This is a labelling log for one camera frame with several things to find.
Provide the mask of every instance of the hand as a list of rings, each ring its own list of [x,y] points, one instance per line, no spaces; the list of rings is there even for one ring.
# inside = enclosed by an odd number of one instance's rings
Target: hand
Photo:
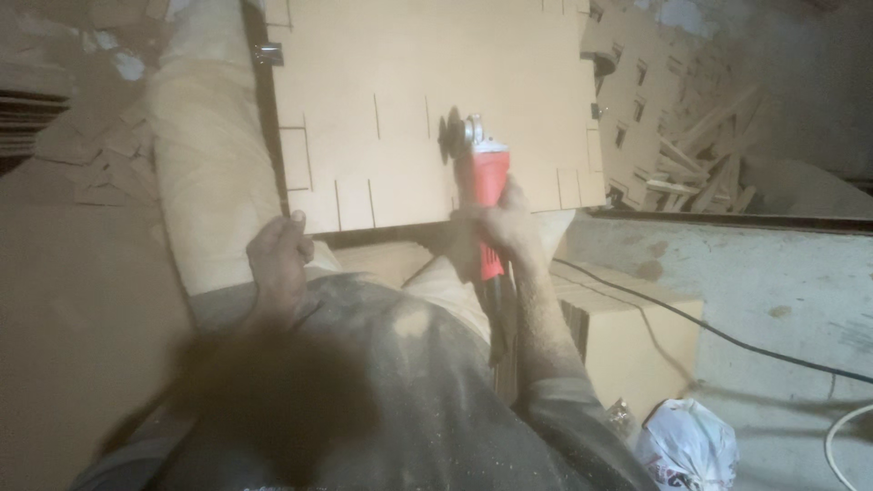
[[[264,315],[292,315],[306,292],[303,266],[313,260],[314,244],[303,236],[306,214],[275,217],[245,248],[258,285],[255,309]]]
[[[485,240],[508,259],[521,267],[544,263],[544,253],[536,223],[530,212],[525,193],[512,176],[507,177],[503,194],[497,206],[473,206],[470,210],[477,220]]]

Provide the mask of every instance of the white cable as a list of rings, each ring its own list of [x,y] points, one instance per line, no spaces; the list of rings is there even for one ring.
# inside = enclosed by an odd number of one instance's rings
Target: white cable
[[[873,411],[873,404],[865,405],[864,407],[855,409],[854,411],[843,416],[842,418],[837,419],[836,423],[834,423],[834,425],[830,427],[830,430],[828,431],[828,436],[826,436],[824,438],[824,455],[825,455],[825,457],[828,458],[828,465],[830,466],[830,469],[832,471],[834,471],[834,474],[836,474],[836,478],[839,479],[840,482],[843,485],[845,485],[845,487],[848,488],[850,491],[858,491],[858,490],[854,486],[852,486],[852,483],[850,483],[849,480],[846,479],[846,476],[842,475],[842,472],[840,471],[840,469],[838,469],[836,467],[836,461],[834,460],[834,448],[833,448],[834,435],[836,435],[836,433],[838,431],[840,431],[840,428],[842,428],[843,425],[845,425],[847,422],[849,422],[849,420],[854,419],[859,414],[864,414],[865,412],[868,412],[868,411]]]

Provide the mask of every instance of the metal clip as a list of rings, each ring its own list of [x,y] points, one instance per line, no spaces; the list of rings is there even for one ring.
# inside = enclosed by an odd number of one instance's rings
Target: metal clip
[[[264,43],[255,46],[255,60],[258,63],[268,63],[273,66],[285,66],[282,56],[282,43]]]

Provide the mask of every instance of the black power cord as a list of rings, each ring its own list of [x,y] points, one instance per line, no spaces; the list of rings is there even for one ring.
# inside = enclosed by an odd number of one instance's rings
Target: black power cord
[[[806,368],[810,368],[810,369],[813,369],[813,370],[819,370],[819,371],[823,371],[823,372],[830,373],[830,374],[833,374],[833,375],[839,375],[840,377],[851,378],[851,379],[853,379],[853,380],[860,380],[861,382],[866,382],[867,384],[873,384],[873,377],[867,377],[867,376],[865,376],[865,375],[861,375],[861,374],[859,374],[859,373],[855,373],[855,372],[851,372],[851,371],[846,371],[846,370],[840,370],[840,369],[836,369],[836,368],[826,367],[826,366],[824,366],[824,365],[820,365],[820,364],[818,364],[818,363],[806,362],[806,361],[801,360],[801,359],[798,359],[798,358],[793,358],[793,357],[791,357],[791,356],[780,355],[779,353],[773,353],[772,351],[768,351],[768,350],[766,350],[766,349],[758,348],[757,346],[752,346],[751,344],[746,344],[746,343],[740,341],[739,339],[736,339],[736,338],[734,338],[734,337],[732,337],[732,336],[729,336],[729,335],[727,335],[727,334],[725,334],[725,333],[719,331],[718,329],[716,329],[716,328],[714,328],[713,326],[707,324],[706,322],[703,322],[703,321],[700,321],[700,320],[698,320],[698,319],[695,319],[694,317],[692,317],[692,316],[686,314],[685,312],[679,310],[678,308],[672,307],[671,305],[668,305],[668,304],[666,304],[666,303],[664,303],[664,302],[662,302],[662,301],[660,301],[660,300],[653,299],[652,297],[650,297],[650,296],[648,296],[648,295],[646,295],[646,294],[641,294],[641,293],[639,293],[639,292],[637,292],[637,291],[631,290],[630,288],[622,287],[621,285],[616,285],[615,283],[610,283],[609,281],[606,281],[606,280],[604,280],[603,278],[598,277],[596,274],[589,272],[589,271],[586,270],[585,268],[579,267],[579,266],[577,266],[577,265],[575,265],[575,264],[573,264],[573,263],[571,263],[571,262],[567,262],[567,261],[565,261],[565,260],[563,260],[563,259],[552,259],[552,260],[555,261],[555,262],[557,262],[557,263],[560,263],[560,264],[562,264],[562,265],[564,265],[564,266],[570,266],[570,267],[572,267],[573,269],[575,269],[576,271],[579,271],[580,273],[584,273],[584,274],[590,276],[591,278],[594,278],[595,280],[600,281],[600,282],[603,283],[604,285],[607,285],[607,286],[609,286],[609,287],[615,288],[616,290],[621,290],[621,291],[623,291],[623,292],[625,292],[625,293],[627,293],[627,294],[636,295],[636,296],[638,296],[638,297],[640,297],[640,298],[642,298],[642,299],[645,299],[645,300],[647,300],[647,301],[650,301],[650,302],[652,302],[652,303],[655,303],[655,304],[657,304],[657,305],[660,305],[661,307],[666,308],[667,310],[670,310],[670,311],[673,312],[674,314],[681,315],[681,316],[683,316],[685,319],[688,319],[689,321],[694,322],[695,324],[697,324],[697,325],[700,326],[701,328],[704,328],[704,329],[708,330],[709,332],[713,333],[714,335],[717,335],[718,337],[720,337],[720,338],[722,338],[722,339],[724,339],[724,340],[727,340],[727,341],[729,341],[729,342],[732,342],[733,344],[736,344],[736,345],[739,346],[740,348],[748,349],[749,351],[753,351],[753,352],[758,353],[758,354],[761,354],[761,355],[767,355],[767,356],[770,356],[770,357],[776,358],[777,360],[782,360],[783,362],[794,363],[795,365],[800,365],[801,367],[806,367]]]

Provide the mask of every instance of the white plastic bag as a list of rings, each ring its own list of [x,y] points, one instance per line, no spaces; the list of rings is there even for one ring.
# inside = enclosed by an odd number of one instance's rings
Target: white plastic bag
[[[730,489],[739,460],[733,428],[694,399],[664,401],[635,454],[662,491]]]

